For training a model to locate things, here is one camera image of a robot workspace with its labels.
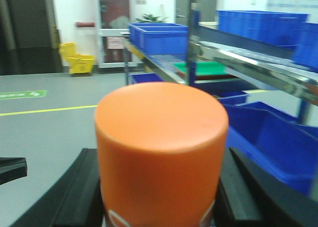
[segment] potted plant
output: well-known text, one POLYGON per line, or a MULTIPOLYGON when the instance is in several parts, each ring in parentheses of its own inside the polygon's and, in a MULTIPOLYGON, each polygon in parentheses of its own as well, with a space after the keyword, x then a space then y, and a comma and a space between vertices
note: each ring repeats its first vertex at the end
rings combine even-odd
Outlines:
POLYGON ((152 14, 143 14, 142 15, 142 19, 140 18, 136 18, 136 21, 137 22, 140 22, 140 23, 145 23, 145 22, 152 22, 152 23, 165 23, 167 17, 164 17, 163 19, 160 19, 161 17, 160 16, 153 16, 152 14))

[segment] gray floor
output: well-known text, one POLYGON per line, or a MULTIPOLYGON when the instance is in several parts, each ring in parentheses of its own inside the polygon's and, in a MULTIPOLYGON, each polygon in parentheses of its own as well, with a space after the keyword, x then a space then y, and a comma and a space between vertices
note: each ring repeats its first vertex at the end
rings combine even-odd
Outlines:
MULTIPOLYGON (((0 114, 96 105, 124 86, 124 74, 71 77, 67 73, 0 76, 0 92, 47 90, 42 98, 0 100, 0 114)), ((280 91, 253 93, 296 115, 299 100, 280 91)), ((318 126, 314 107, 310 124, 318 126)), ((0 226, 7 227, 65 172, 82 148, 96 148, 94 108, 0 116, 0 156, 26 157, 28 176, 0 186, 0 226)))

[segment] yellow floor line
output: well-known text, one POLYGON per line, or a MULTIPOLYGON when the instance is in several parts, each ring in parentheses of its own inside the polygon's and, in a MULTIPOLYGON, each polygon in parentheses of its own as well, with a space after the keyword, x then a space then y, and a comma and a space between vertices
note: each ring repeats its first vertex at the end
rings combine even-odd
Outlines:
POLYGON ((268 90, 257 89, 257 90, 248 90, 248 91, 245 91, 245 92, 246 92, 246 93, 249 93, 249 94, 253 94, 253 93, 268 92, 268 90))
POLYGON ((73 109, 87 109, 87 108, 96 108, 96 107, 97 105, 86 105, 86 106, 66 107, 66 108, 58 108, 58 109, 30 110, 30 111, 21 111, 21 112, 12 112, 12 113, 2 113, 0 114, 0 116, 9 116, 9 115, 18 115, 18 114, 35 114, 35 113, 45 113, 45 112, 73 110, 73 109))

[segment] green tray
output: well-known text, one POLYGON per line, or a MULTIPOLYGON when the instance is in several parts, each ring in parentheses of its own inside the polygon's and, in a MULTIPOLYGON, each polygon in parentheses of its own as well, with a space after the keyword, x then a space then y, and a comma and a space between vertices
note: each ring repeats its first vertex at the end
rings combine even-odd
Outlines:
MULTIPOLYGON (((185 63, 175 63, 174 66, 178 69, 178 74, 185 78, 186 67, 185 63)), ((230 78, 232 75, 224 71, 225 67, 217 62, 197 62, 196 79, 219 79, 230 78)))

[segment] orange cylinder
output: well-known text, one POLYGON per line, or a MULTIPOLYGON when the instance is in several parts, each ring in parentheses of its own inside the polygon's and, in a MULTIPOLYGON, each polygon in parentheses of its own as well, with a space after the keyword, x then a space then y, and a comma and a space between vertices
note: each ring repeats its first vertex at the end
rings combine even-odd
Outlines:
POLYGON ((205 227, 228 116, 193 87, 150 82, 105 96, 95 113, 101 193, 115 227, 205 227))

